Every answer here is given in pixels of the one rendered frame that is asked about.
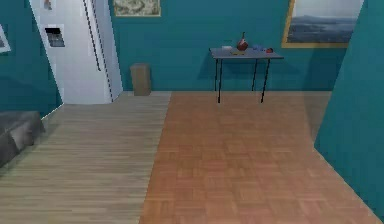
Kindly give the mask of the grey sofa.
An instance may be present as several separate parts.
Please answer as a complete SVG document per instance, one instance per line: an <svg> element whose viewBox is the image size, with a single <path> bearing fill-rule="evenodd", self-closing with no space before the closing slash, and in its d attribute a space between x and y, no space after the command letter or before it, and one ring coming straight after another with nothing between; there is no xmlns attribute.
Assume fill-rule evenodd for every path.
<svg viewBox="0 0 384 224"><path fill-rule="evenodd" d="M0 111L0 168L45 132L38 111Z"/></svg>

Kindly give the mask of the brown bin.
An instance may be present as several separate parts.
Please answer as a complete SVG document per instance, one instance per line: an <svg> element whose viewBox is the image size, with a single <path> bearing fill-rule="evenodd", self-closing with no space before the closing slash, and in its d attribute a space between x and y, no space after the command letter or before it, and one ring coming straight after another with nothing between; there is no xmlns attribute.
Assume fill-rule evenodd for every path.
<svg viewBox="0 0 384 224"><path fill-rule="evenodd" d="M135 96L149 96L151 93L150 66L135 63L130 67L133 92Z"/></svg>

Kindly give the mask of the grey table with black legs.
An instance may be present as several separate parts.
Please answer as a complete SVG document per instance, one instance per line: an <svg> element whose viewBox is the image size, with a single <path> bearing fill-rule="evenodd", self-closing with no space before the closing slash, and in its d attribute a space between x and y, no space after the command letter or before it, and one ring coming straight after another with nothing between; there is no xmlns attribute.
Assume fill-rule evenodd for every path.
<svg viewBox="0 0 384 224"><path fill-rule="evenodd" d="M269 67L272 59L283 59L283 56L278 53L266 53L265 51L258 51L253 49L245 50L245 55L232 55L231 51L239 51L239 50L223 50L222 48L210 48L209 53L211 57L215 60L215 81L214 81L214 90L218 93L217 103L221 103L221 90L222 90L222 77L223 77L223 61L225 59L244 59L244 60L254 60L254 72L252 77L252 87L251 90L255 90L255 80L256 80L256 72L258 61L265 59L267 61L266 71L264 75L264 83L262 89L262 95L260 102L264 102L264 94L266 90L266 84L268 80Z"/></svg>

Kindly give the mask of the dark red vase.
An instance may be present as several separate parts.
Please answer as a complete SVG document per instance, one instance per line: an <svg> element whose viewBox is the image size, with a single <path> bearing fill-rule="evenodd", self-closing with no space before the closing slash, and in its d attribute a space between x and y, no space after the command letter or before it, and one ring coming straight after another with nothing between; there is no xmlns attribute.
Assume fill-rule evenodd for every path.
<svg viewBox="0 0 384 224"><path fill-rule="evenodd" d="M242 37L237 43L237 49L239 51L245 51L247 48L248 48L248 43L245 40L245 33L242 33Z"/></svg>

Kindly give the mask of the gold framed map picture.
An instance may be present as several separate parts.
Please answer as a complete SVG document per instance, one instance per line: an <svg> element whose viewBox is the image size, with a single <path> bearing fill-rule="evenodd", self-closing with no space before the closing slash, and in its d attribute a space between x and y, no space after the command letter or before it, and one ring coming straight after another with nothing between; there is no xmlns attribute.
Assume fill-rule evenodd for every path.
<svg viewBox="0 0 384 224"><path fill-rule="evenodd" d="M117 17L160 17L160 0L113 0Z"/></svg>

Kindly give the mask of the white fridge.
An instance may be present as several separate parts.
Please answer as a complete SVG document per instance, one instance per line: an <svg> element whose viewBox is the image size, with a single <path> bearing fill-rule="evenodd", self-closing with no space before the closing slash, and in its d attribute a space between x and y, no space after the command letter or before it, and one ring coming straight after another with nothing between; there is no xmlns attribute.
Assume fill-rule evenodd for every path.
<svg viewBox="0 0 384 224"><path fill-rule="evenodd" d="M109 104L122 92L108 0L29 0L65 104Z"/></svg>

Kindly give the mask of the gold framed landscape picture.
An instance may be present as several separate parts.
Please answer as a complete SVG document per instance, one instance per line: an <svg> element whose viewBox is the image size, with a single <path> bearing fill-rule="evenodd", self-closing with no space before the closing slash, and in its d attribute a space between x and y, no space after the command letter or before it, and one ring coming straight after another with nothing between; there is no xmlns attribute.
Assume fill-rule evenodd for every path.
<svg viewBox="0 0 384 224"><path fill-rule="evenodd" d="M289 0L282 48L347 48L365 0Z"/></svg>

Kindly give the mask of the white framed picture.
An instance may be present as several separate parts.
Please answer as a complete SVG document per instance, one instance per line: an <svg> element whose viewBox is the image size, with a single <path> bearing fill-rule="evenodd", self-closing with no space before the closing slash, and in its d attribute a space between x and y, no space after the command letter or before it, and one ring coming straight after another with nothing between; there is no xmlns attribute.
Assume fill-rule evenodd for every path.
<svg viewBox="0 0 384 224"><path fill-rule="evenodd" d="M0 24L0 53L10 52L11 47L5 34L3 26Z"/></svg>

